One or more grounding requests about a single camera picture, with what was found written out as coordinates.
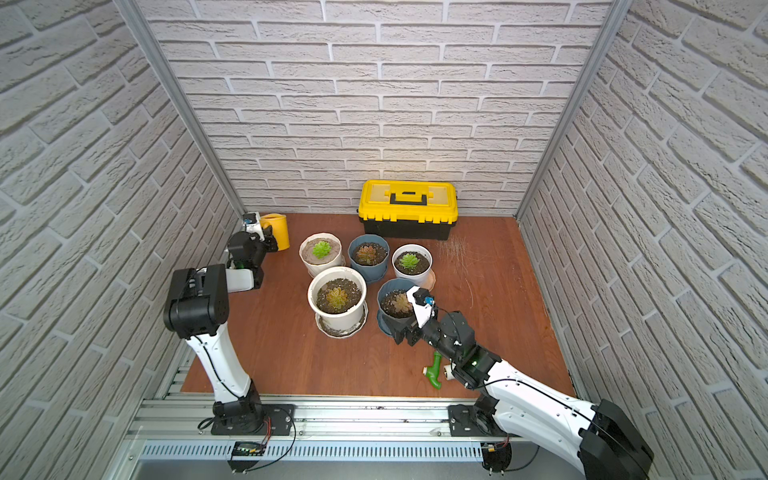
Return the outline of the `blue-grey plant pot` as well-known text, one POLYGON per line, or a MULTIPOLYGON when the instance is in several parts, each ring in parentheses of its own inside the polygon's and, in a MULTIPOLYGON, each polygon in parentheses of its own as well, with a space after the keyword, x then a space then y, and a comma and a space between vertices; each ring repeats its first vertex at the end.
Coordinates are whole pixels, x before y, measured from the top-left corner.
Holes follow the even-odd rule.
POLYGON ((383 237, 364 234, 350 243, 348 256, 351 267, 360 273, 367 283, 375 283, 386 276, 390 247, 383 237))
POLYGON ((415 318, 413 306, 407 298, 407 291, 415 283, 404 279, 394 278, 381 286, 377 294, 378 311, 376 314, 378 326, 388 337, 392 336, 386 319, 405 321, 415 318))

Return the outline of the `yellow watering can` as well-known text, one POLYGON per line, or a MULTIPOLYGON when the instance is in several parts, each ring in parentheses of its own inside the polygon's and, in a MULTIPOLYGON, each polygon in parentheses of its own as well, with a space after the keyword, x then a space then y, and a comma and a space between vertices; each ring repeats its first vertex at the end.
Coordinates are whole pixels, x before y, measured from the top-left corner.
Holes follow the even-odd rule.
POLYGON ((288 222, 285 215, 279 213, 263 215, 260 217, 260 224, 263 230, 267 230, 268 228, 271 229, 279 251, 284 251, 290 248, 288 222))

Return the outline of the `cream faceted pot clay soil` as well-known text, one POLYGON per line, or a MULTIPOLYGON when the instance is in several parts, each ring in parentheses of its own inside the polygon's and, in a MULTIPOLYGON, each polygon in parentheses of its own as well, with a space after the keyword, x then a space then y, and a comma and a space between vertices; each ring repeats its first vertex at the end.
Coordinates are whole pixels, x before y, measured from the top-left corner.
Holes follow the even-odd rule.
POLYGON ((346 265, 342 243, 330 233, 308 236, 299 248, 299 257, 311 278, 328 268, 346 265))

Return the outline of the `small white ribbed pot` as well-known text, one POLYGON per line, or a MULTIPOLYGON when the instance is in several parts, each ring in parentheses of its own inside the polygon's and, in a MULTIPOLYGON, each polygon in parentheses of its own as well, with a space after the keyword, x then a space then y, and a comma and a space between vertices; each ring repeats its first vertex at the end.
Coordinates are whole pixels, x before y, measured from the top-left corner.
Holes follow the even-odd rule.
POLYGON ((422 245, 406 244, 399 247, 393 254, 392 265, 398 278, 405 278, 427 289, 435 283, 432 255, 422 245))

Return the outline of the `large white round pot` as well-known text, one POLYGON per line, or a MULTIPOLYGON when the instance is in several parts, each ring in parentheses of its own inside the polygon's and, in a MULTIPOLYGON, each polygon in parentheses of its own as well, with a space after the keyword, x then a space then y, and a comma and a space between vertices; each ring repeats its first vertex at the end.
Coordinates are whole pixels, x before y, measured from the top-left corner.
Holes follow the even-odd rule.
POLYGON ((308 301, 318 328, 331 338, 347 338, 367 320, 367 285, 352 268, 332 267, 317 274, 308 288, 308 301))

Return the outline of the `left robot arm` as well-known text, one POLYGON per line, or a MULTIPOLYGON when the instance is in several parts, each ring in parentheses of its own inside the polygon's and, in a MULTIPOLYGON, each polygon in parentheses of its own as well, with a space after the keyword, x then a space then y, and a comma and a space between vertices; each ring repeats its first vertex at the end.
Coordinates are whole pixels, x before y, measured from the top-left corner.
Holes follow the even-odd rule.
POLYGON ((264 277, 261 264, 268 252, 277 250, 271 232, 239 231, 228 243, 233 269, 213 264, 172 274, 164 325, 195 352, 214 392, 212 417, 198 425, 200 430, 209 425, 214 435, 255 434, 265 422, 259 393, 229 336, 229 291, 258 289, 264 277))

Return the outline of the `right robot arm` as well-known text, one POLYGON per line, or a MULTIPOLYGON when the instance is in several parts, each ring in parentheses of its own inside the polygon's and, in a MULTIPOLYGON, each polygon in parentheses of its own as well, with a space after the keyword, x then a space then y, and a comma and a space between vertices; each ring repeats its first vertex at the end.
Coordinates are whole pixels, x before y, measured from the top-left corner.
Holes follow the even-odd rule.
POLYGON ((647 479, 654 453, 629 416, 602 399, 571 397, 522 373, 479 345, 459 312, 414 317, 377 314, 397 344, 422 340, 450 361, 453 378, 480 394, 475 404, 497 434, 527 439, 574 466, 587 479, 647 479))

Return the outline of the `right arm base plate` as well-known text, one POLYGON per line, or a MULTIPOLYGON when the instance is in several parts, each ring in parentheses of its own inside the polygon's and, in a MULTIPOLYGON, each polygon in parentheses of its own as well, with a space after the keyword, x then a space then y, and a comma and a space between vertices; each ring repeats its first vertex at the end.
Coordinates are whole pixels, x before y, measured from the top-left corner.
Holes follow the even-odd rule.
POLYGON ((452 437, 504 437, 505 432, 491 415, 475 405, 453 404, 447 407, 452 437))

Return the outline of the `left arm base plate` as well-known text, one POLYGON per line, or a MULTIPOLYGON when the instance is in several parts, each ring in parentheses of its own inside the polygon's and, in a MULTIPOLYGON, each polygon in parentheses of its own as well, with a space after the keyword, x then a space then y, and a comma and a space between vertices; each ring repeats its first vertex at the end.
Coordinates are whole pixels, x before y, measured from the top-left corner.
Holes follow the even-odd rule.
POLYGON ((288 436, 292 430, 294 404, 251 404, 242 402, 213 405, 213 435, 267 434, 267 424, 273 436, 288 436))

